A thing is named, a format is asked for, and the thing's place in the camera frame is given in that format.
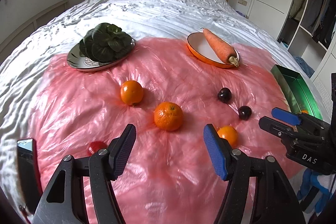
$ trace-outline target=dark purple fruit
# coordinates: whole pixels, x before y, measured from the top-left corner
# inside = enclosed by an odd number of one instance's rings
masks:
[[[238,109],[238,113],[241,120],[247,121],[252,115],[252,109],[249,106],[241,106]]]
[[[229,90],[228,88],[222,88],[218,94],[217,94],[217,98],[218,100],[220,100],[223,103],[228,103],[229,100],[231,100],[232,98],[232,93],[231,90]]]

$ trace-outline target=oval plate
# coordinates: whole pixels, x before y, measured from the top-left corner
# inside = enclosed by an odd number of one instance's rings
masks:
[[[226,64],[223,63],[218,56],[215,54],[213,49],[210,47],[209,43],[205,39],[205,36],[202,32],[194,32],[190,34],[187,38],[188,43],[187,46],[191,53],[196,56],[199,60],[203,61],[204,63],[207,63],[209,65],[222,68],[222,69],[228,69],[235,67],[233,64]]]
[[[103,70],[106,68],[113,67],[124,60],[134,49],[135,47],[135,40],[132,39],[131,42],[132,49],[128,54],[126,54],[123,58],[120,58],[112,63],[100,63],[100,62],[93,62],[90,58],[85,57],[79,50],[79,43],[76,44],[68,53],[67,62],[68,65],[74,69],[85,71],[85,72],[94,72]]]

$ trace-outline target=pink plastic sheet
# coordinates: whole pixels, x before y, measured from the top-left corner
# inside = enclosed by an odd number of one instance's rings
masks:
[[[265,50],[234,46],[242,60],[238,69],[207,65],[189,52],[184,41],[163,38],[141,39],[120,65],[95,73],[70,68],[66,55],[54,56],[30,126],[37,141],[42,187],[65,155],[87,156],[88,143],[108,144],[128,123],[136,126],[137,139],[124,174],[113,182],[127,224],[213,223],[227,183],[216,176],[204,145],[207,123],[235,127],[239,149],[253,157],[275,156],[292,177],[300,165],[286,159],[278,138],[258,127],[259,118],[271,117],[272,108],[288,109],[269,72],[275,62]],[[121,101],[120,86],[126,80],[145,88],[136,107]],[[225,86],[233,95],[229,105],[217,99]],[[184,112],[184,124],[174,133],[154,124],[153,111],[163,101],[177,103]],[[242,105],[253,111],[248,121],[238,118]],[[84,183],[90,223],[97,223],[89,180]],[[251,183],[247,212],[253,189]]]

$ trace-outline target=carrot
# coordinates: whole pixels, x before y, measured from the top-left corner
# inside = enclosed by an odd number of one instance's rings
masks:
[[[234,66],[239,67],[236,51],[229,43],[220,39],[206,28],[203,29],[203,34],[210,47],[223,63],[233,64]]]

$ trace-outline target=wall outlet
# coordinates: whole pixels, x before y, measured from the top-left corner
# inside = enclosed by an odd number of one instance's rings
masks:
[[[246,0],[238,0],[238,3],[244,6],[247,6],[247,1]]]

